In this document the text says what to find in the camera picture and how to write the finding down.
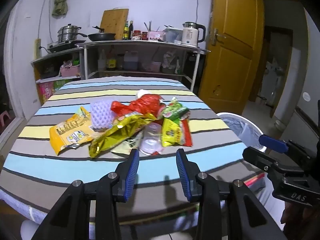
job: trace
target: electric kettle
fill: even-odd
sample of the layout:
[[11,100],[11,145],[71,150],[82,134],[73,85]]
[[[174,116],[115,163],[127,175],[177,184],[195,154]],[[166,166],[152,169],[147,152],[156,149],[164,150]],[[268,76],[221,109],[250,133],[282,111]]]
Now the electric kettle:
[[[197,47],[198,42],[203,42],[205,39],[205,27],[201,24],[193,22],[185,22],[183,24],[182,40],[181,44]],[[198,40],[199,31],[198,29],[203,29],[203,36],[201,40]]]

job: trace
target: black wok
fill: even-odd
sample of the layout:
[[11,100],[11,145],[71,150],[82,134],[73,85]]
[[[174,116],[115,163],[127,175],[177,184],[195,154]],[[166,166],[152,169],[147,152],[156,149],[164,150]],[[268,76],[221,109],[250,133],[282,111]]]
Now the black wok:
[[115,39],[115,33],[105,33],[104,29],[99,28],[98,26],[93,28],[100,30],[100,32],[89,34],[88,37],[91,41],[113,41]]

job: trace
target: tablecloth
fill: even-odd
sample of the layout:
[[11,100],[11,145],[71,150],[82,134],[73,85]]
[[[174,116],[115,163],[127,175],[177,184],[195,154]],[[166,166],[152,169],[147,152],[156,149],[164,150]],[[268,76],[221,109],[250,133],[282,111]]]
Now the tablecloth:
[[[48,213],[73,180],[96,181],[114,171],[128,153],[109,150],[92,160],[86,144],[57,156],[49,142],[49,128],[71,117],[80,106],[90,111],[90,102],[97,99],[128,104],[140,89],[161,95],[166,103],[175,96],[190,109],[193,147],[182,148],[201,171],[224,181],[246,180],[260,172],[242,161],[246,146],[234,132],[183,84],[161,78],[117,76],[70,82],[49,98],[29,120],[4,163],[0,175],[3,194],[31,209]],[[157,156],[140,155],[133,195],[127,203],[117,205],[122,224],[154,220],[190,208],[175,161],[180,147],[166,147]],[[91,222],[94,215],[95,202],[92,202]]]

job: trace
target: screw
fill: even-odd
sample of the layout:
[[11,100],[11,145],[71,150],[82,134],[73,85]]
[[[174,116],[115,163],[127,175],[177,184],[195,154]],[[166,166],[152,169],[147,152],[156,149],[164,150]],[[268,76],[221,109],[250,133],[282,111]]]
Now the screw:
[[235,179],[233,181],[233,184],[235,184],[237,187],[242,187],[243,186],[243,182],[239,179]]
[[77,179],[72,182],[72,185],[75,187],[78,187],[81,184],[81,182],[82,182],[81,180]]
[[110,172],[110,173],[108,174],[108,178],[109,178],[109,179],[115,179],[117,176],[118,176],[118,174],[116,174],[115,172]]
[[201,179],[205,179],[207,177],[207,174],[204,173],[204,172],[199,172],[198,173],[198,177],[201,178]]

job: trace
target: stove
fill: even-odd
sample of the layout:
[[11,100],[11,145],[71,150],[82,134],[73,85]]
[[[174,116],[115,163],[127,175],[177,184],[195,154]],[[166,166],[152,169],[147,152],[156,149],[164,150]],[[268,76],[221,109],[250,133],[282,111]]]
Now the stove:
[[83,43],[84,40],[73,40],[73,41],[64,41],[64,42],[53,42],[48,44],[48,51],[51,53],[63,51],[66,49],[73,49],[76,48],[76,44]]

